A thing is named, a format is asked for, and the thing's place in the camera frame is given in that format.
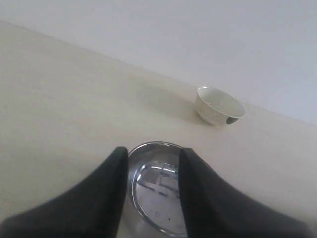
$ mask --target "light wood surface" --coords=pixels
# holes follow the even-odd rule
[[[0,220],[72,187],[116,146],[162,140],[317,223],[317,127],[251,105],[214,127],[194,112],[195,96],[194,86],[0,23]]]

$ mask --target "bowl rim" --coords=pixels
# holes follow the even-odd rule
[[[221,92],[221,93],[223,93],[223,94],[225,94],[225,95],[231,97],[232,99],[234,99],[234,100],[241,106],[241,108],[243,109],[243,115],[242,115],[242,116],[239,116],[239,117],[237,117],[237,116],[232,116],[232,115],[228,115],[227,113],[224,113],[224,112],[218,110],[217,108],[213,107],[209,102],[207,102],[206,100],[204,100],[204,99],[201,97],[201,95],[199,94],[199,91],[202,90],[202,89],[213,89],[213,90],[217,90],[217,91],[219,91],[219,92]],[[228,116],[228,117],[231,117],[231,118],[241,119],[241,118],[245,117],[245,115],[247,114],[245,107],[242,105],[242,103],[240,103],[240,101],[239,101],[238,99],[236,99],[236,98],[233,97],[232,95],[230,95],[230,94],[228,94],[228,93],[226,93],[226,92],[224,92],[224,91],[222,91],[222,90],[220,90],[220,89],[218,89],[218,88],[214,88],[214,87],[210,87],[210,86],[200,86],[200,87],[197,88],[197,97],[199,97],[208,107],[212,108],[213,110],[215,110],[215,111],[217,111],[217,112],[219,112],[219,113],[221,113],[221,114],[223,114],[223,115],[225,115],[225,116]]]

